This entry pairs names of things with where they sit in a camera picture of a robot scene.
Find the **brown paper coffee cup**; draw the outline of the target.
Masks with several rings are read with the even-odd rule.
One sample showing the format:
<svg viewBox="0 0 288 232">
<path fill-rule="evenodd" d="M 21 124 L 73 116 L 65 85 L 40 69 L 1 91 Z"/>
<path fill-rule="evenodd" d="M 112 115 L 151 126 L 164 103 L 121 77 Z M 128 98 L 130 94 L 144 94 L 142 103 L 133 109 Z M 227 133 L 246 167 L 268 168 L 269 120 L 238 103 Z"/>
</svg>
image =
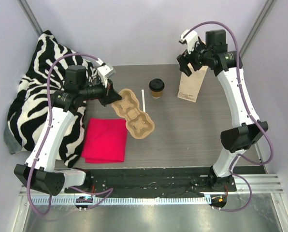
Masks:
<svg viewBox="0 0 288 232">
<path fill-rule="evenodd" d="M 155 99 L 158 99 L 162 96 L 163 89 L 162 88 L 151 88 L 150 89 L 151 96 Z"/>
</svg>

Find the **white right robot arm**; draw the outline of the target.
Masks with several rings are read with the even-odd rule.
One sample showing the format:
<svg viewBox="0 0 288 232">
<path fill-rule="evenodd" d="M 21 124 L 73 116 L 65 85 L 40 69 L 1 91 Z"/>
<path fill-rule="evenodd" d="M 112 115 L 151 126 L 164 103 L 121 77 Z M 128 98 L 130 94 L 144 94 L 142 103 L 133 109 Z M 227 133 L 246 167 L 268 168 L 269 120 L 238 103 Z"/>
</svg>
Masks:
<svg viewBox="0 0 288 232">
<path fill-rule="evenodd" d="M 206 32 L 202 42 L 197 32 L 185 30 L 179 42 L 187 49 L 177 57 L 180 71 L 191 76 L 207 66 L 221 83 L 231 113 L 232 128 L 221 132 L 222 151 L 210 167 L 206 186 L 213 191 L 230 189 L 234 183 L 231 171 L 239 156 L 244 154 L 268 130 L 251 103 L 244 81 L 243 65 L 236 51 L 228 51 L 223 29 Z"/>
</svg>

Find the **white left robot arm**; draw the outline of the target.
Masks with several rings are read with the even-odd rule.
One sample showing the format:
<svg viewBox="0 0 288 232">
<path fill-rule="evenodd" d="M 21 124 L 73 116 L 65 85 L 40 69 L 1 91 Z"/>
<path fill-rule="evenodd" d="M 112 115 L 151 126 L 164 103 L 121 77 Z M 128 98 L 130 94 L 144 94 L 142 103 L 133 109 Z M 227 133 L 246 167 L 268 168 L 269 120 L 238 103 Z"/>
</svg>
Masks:
<svg viewBox="0 0 288 232">
<path fill-rule="evenodd" d="M 84 66 L 72 65 L 66 70 L 63 90 L 51 94 L 52 114 L 47 116 L 35 148 L 25 164 L 14 168 L 14 174 L 25 187 L 52 196 L 72 186 L 82 193 L 91 190 L 92 180 L 87 176 L 88 171 L 56 171 L 55 161 L 65 132 L 83 102 L 97 99 L 106 106 L 122 99 L 109 78 L 114 73 L 111 65 L 103 63 L 97 68 L 99 81 L 90 85 Z"/>
</svg>

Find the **black plastic cup lid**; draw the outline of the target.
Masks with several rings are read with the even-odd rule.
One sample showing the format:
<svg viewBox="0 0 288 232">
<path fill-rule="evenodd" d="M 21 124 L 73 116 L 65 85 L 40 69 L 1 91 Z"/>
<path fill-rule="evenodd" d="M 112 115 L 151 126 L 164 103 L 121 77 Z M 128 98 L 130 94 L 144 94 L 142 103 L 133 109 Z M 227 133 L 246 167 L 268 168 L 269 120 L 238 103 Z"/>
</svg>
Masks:
<svg viewBox="0 0 288 232">
<path fill-rule="evenodd" d="M 151 91 L 160 92 L 164 89 L 164 87 L 164 82 L 159 78 L 155 78 L 149 82 L 149 88 Z"/>
</svg>

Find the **brown cardboard cup carrier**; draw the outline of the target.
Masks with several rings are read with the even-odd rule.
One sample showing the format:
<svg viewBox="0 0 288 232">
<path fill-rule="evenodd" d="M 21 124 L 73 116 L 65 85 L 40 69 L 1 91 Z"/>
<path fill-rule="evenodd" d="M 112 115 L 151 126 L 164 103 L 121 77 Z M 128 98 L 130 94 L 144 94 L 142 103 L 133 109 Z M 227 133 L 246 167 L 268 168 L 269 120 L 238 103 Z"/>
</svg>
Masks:
<svg viewBox="0 0 288 232">
<path fill-rule="evenodd" d="M 155 123 L 148 113 L 140 109 L 140 103 L 131 89 L 119 91 L 121 100 L 111 104 L 115 113 L 124 118 L 126 128 L 135 139 L 144 139 L 155 129 Z"/>
</svg>

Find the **brown paper takeout bag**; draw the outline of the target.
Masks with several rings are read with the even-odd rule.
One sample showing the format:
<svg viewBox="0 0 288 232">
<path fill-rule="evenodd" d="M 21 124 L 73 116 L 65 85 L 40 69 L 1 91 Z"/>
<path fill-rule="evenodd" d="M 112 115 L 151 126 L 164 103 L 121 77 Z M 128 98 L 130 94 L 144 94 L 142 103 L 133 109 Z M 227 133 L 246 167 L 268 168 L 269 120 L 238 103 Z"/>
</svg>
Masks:
<svg viewBox="0 0 288 232">
<path fill-rule="evenodd" d="M 208 66 L 202 66 L 202 68 L 198 71 L 193 71 L 190 64 L 188 66 L 191 68 L 192 74 L 191 76 L 186 76 L 183 72 L 181 72 L 177 97 L 190 102 L 196 102 L 204 77 L 208 70 Z"/>
</svg>

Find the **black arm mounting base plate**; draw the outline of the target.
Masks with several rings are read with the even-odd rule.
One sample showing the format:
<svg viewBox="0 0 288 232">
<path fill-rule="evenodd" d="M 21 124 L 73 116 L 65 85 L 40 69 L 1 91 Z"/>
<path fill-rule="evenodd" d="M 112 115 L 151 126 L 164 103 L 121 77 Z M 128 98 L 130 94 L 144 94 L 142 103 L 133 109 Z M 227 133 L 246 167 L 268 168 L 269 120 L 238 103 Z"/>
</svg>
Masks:
<svg viewBox="0 0 288 232">
<path fill-rule="evenodd" d="M 66 188 L 65 193 L 103 192 L 112 198 L 187 198 L 208 192 L 236 192 L 232 176 L 216 180 L 208 167 L 91 169 L 89 187 Z"/>
</svg>

